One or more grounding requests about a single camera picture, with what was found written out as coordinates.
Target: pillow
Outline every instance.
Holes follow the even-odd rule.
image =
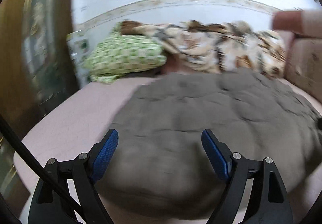
[[[85,62],[92,81],[111,83],[126,73],[164,65],[162,46],[145,36],[120,35],[120,23]]]

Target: brown and cream blanket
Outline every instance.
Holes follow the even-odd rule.
[[[126,20],[122,22],[121,34],[152,38],[196,71],[221,73],[246,67],[268,78],[281,77],[284,72],[285,51],[278,33],[253,32],[244,21],[207,26],[190,21],[180,27]]]

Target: blue gripper pad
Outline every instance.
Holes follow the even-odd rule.
[[[232,167],[229,148],[224,143],[219,142],[211,130],[202,132],[201,143],[217,176],[228,182]]]
[[[99,179],[101,179],[107,169],[107,166],[114,154],[114,151],[116,149],[116,146],[119,142],[119,134],[116,130],[109,130],[108,133],[105,135],[103,140],[100,143],[97,143],[93,146],[90,151],[90,156],[94,156],[91,163],[91,171],[92,174],[90,176],[90,179],[93,184],[95,184]]]

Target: floral wallpaper border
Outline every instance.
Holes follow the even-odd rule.
[[[272,15],[279,9],[252,0],[143,0],[134,2],[94,17],[83,24],[77,24],[76,30],[87,30],[110,20],[125,17],[133,13],[151,9],[181,6],[181,5],[218,5],[245,8]]]

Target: gray comforter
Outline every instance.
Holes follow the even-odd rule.
[[[119,146],[97,191],[142,215],[206,217],[225,185],[202,148],[205,128],[246,158],[273,158],[291,191],[321,161],[318,117],[289,86],[249,69],[172,73],[141,86],[115,116]]]

